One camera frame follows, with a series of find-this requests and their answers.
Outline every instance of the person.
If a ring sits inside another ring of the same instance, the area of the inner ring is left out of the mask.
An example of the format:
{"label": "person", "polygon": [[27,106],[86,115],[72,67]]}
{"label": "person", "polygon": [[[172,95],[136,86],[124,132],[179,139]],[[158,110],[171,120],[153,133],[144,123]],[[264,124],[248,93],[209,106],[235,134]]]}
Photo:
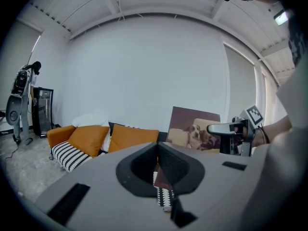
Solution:
{"label": "person", "polygon": [[[37,104],[36,98],[34,98],[34,93],[33,93],[33,87],[37,81],[37,74],[39,69],[41,68],[41,63],[40,62],[35,62],[32,64],[32,68],[28,69],[28,71],[31,74],[31,79],[30,79],[30,95],[31,99],[33,101],[33,104]],[[29,98],[28,98],[28,92],[26,92],[22,96],[22,106],[21,106],[21,121],[23,123],[23,132],[24,132],[24,138],[25,138],[25,144],[29,145],[33,139],[29,137],[29,123],[28,123],[28,104],[29,104]],[[21,138],[20,138],[20,118],[18,118],[18,122],[13,126],[13,139],[17,144],[20,144]]]}
{"label": "person", "polygon": [[[300,17],[300,10],[303,9],[302,7],[302,0],[257,0],[267,4],[274,4],[278,1],[282,3],[284,10],[292,10],[295,14],[289,18],[289,48],[292,52],[293,62],[295,67],[299,63],[301,57],[303,56],[306,47],[307,47],[307,26],[305,26],[305,19]],[[285,116],[280,121],[263,127],[266,135],[268,136],[269,142],[272,142],[276,135],[287,132],[292,128],[291,122],[288,116]],[[262,136],[262,132],[257,129],[256,136],[252,141],[252,147],[256,147],[262,144],[265,144],[265,140]]]}

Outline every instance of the gray floor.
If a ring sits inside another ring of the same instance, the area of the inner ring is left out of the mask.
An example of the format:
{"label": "gray floor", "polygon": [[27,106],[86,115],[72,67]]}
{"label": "gray floor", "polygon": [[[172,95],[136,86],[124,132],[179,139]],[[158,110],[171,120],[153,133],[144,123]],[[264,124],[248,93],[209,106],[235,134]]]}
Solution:
{"label": "gray floor", "polygon": [[[58,179],[67,174],[58,162],[49,159],[50,148],[47,139],[40,139],[30,131],[33,141],[26,146],[23,142],[12,158],[6,159],[5,175],[16,193],[35,202],[40,194]],[[17,149],[12,134],[0,136],[0,161],[4,170],[4,158]]]}

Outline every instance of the orange cushion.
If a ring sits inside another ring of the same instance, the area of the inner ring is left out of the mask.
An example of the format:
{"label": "orange cushion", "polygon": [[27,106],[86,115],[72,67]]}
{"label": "orange cushion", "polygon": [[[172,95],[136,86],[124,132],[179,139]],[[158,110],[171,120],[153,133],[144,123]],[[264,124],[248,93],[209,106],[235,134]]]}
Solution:
{"label": "orange cushion", "polygon": [[139,144],[156,142],[158,133],[158,130],[128,128],[115,124],[108,153],[120,151]]}
{"label": "orange cushion", "polygon": [[109,127],[88,126],[76,128],[68,142],[89,156],[96,157]]}

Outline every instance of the black slot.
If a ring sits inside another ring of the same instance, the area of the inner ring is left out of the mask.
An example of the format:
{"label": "black slot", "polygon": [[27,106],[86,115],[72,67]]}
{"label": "black slot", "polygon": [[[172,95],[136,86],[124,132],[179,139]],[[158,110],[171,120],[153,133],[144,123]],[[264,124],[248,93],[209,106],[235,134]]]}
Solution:
{"label": "black slot", "polygon": [[65,225],[89,189],[89,186],[76,184],[55,207],[52,208],[48,216],[56,222]]}
{"label": "black slot", "polygon": [[241,171],[244,171],[245,168],[247,167],[247,165],[237,164],[237,163],[233,163],[233,162],[224,162],[222,165],[226,166],[226,167],[238,169],[238,170],[241,170]]}

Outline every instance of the person's arm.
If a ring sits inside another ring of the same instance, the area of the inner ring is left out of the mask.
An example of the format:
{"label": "person's arm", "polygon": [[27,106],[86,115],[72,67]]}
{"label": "person's arm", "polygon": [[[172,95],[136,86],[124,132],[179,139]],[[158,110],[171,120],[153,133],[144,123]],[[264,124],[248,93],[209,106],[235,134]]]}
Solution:
{"label": "person's arm", "polygon": [[[280,121],[265,126],[263,127],[265,133],[267,134],[269,141],[272,142],[273,139],[276,137],[276,135],[283,133],[283,132],[287,132],[288,130],[290,130],[292,128],[291,126],[291,122],[289,120],[288,116],[285,116],[283,119],[281,119]],[[256,147],[259,145],[264,144],[264,139],[262,136],[262,132],[258,129],[256,131],[256,136],[255,139],[252,142],[252,147]]]}
{"label": "person's arm", "polygon": [[30,87],[30,95],[31,95],[31,99],[33,101],[34,106],[37,105],[37,100],[36,98],[34,98],[33,87]]}

